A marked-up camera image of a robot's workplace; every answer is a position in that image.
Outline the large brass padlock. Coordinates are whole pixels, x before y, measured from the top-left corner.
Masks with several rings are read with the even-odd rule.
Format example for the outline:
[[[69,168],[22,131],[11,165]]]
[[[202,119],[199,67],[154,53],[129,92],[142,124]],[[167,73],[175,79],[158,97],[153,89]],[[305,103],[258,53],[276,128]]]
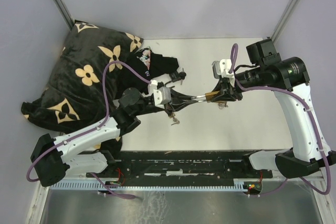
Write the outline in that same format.
[[[212,98],[218,95],[219,91],[212,91],[202,95],[197,95],[191,98],[192,101],[196,102],[211,102]]]

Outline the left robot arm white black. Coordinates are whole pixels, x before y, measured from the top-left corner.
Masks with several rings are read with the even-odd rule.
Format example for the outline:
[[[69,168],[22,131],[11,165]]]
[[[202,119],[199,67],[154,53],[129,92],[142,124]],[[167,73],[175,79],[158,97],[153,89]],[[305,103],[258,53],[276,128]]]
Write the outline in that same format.
[[[38,139],[30,157],[30,170],[35,170],[36,180],[43,187],[52,186],[67,175],[93,172],[112,176],[116,171],[112,155],[107,151],[88,154],[88,148],[130,133],[140,125],[139,115],[164,111],[172,117],[198,100],[172,88],[160,87],[147,97],[136,88],[128,88],[118,102],[115,111],[108,111],[105,117],[90,126],[63,136],[45,134]]]

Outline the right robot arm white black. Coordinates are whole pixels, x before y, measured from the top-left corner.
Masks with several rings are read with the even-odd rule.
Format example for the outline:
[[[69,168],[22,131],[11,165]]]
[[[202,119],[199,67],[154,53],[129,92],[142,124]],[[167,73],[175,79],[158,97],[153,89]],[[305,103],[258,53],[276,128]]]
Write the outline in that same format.
[[[279,171],[286,178],[311,175],[335,164],[335,151],[326,143],[314,112],[310,78],[305,63],[298,57],[283,60],[271,39],[246,47],[252,68],[238,73],[234,44],[230,59],[214,61],[218,83],[210,102],[237,101],[242,93],[269,90],[277,98],[289,127],[292,148],[282,151],[256,151],[242,162],[241,172],[254,177],[260,170]]]

